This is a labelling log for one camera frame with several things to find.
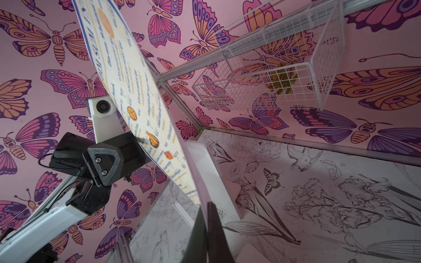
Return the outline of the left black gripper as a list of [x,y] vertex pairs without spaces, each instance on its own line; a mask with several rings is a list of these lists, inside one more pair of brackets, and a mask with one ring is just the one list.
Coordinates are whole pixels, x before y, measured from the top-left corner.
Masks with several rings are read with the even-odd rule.
[[96,186],[105,187],[123,178],[124,169],[134,171],[150,161],[130,132],[100,143],[66,133],[54,150],[49,166],[71,171],[86,165]]

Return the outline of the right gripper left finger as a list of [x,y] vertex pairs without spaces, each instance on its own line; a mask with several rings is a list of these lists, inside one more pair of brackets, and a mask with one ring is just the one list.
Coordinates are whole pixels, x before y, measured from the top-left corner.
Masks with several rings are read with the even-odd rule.
[[202,208],[199,208],[181,263],[207,262],[207,230]]

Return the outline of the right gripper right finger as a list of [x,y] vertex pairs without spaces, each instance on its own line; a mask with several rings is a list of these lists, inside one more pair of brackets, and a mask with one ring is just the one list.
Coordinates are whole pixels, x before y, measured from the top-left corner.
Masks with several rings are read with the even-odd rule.
[[213,202],[207,203],[207,243],[209,263],[235,263],[222,227],[218,210]]

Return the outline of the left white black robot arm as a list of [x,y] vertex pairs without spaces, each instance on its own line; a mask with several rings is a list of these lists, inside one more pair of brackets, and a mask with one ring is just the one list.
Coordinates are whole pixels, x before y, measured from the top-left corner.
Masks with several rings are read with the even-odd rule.
[[75,189],[70,190],[68,183],[59,186],[20,229],[8,229],[1,238],[1,262],[56,261],[57,253],[50,241],[104,208],[113,183],[128,179],[149,161],[131,132],[103,142],[66,133],[54,150],[49,167],[77,180]]

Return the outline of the dim sum menu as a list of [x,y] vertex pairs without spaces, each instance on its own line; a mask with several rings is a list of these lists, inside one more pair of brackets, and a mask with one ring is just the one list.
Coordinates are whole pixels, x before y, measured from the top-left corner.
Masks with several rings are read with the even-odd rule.
[[200,174],[204,145],[185,141],[172,121],[148,62],[112,1],[74,1],[91,61],[139,145],[202,210],[210,195]]

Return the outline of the green yellow item in basket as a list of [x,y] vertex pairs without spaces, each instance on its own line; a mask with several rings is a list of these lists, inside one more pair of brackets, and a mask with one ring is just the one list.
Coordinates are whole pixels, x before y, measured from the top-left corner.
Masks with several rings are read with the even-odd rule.
[[281,94],[292,94],[292,86],[298,79],[298,72],[295,67],[289,67],[283,69],[286,64],[280,61],[278,69],[269,73],[269,82],[267,83],[267,89],[275,92],[277,95]]

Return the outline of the white narrow rack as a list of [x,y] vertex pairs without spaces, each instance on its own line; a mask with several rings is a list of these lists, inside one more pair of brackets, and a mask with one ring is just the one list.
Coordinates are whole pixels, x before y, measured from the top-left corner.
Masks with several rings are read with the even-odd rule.
[[192,172],[197,195],[201,205],[213,202],[216,207],[237,220],[242,218],[236,204],[241,187],[223,179],[216,161],[203,144],[197,142],[185,143],[186,159]]

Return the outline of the left white rack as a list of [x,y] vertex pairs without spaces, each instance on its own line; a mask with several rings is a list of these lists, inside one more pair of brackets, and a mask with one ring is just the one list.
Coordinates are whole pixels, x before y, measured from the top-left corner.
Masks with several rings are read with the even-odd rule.
[[130,243],[136,263],[178,263],[182,260],[198,207],[173,182],[159,195]]

